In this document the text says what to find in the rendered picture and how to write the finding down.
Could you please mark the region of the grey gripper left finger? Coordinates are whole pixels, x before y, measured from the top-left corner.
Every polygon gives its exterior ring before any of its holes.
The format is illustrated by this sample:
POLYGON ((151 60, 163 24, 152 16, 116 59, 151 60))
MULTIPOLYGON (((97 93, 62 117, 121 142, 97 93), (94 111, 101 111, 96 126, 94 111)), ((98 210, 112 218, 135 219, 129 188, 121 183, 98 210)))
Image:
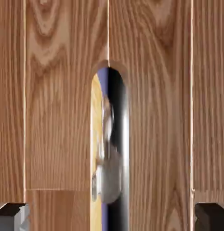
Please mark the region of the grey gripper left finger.
POLYGON ((0 231, 30 231, 27 203, 6 203, 0 207, 0 231))

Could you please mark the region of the light wooden drawer front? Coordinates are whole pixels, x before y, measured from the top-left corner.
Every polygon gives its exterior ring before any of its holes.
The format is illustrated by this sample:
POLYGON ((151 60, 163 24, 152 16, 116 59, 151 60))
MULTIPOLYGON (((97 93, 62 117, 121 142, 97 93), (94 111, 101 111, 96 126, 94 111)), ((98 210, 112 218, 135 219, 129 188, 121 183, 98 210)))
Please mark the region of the light wooden drawer front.
POLYGON ((195 200, 224 203, 224 0, 193 0, 193 161, 195 200))
POLYGON ((31 231, 90 230, 90 103, 129 95, 130 231, 190 231, 190 0, 24 0, 31 231))

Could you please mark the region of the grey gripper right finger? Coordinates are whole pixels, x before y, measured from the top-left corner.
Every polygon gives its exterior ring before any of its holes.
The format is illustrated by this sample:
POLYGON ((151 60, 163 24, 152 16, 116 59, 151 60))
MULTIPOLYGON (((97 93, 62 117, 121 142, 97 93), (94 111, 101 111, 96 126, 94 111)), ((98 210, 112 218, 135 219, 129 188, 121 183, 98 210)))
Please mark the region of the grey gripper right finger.
POLYGON ((224 208, 217 203, 197 203, 195 231, 224 231, 224 208))

